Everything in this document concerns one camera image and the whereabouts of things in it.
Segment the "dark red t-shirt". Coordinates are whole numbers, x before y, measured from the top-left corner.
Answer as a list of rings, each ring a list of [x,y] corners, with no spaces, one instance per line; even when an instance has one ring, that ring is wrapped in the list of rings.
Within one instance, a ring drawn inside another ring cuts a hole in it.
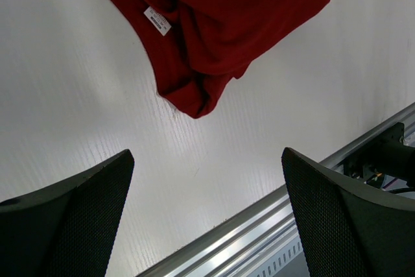
[[[330,0],[110,0],[141,40],[159,95],[198,119],[227,83]]]

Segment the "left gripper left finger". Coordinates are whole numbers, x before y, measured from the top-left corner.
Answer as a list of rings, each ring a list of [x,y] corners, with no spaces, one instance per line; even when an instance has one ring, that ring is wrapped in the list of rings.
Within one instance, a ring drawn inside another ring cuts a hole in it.
[[[105,276],[134,170],[126,149],[1,203],[2,276]]]

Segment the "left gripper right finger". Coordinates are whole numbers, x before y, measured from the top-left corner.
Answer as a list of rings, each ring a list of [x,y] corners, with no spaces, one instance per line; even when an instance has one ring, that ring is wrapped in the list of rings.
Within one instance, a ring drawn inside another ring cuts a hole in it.
[[[332,171],[292,148],[283,175],[310,276],[413,276],[414,200]]]

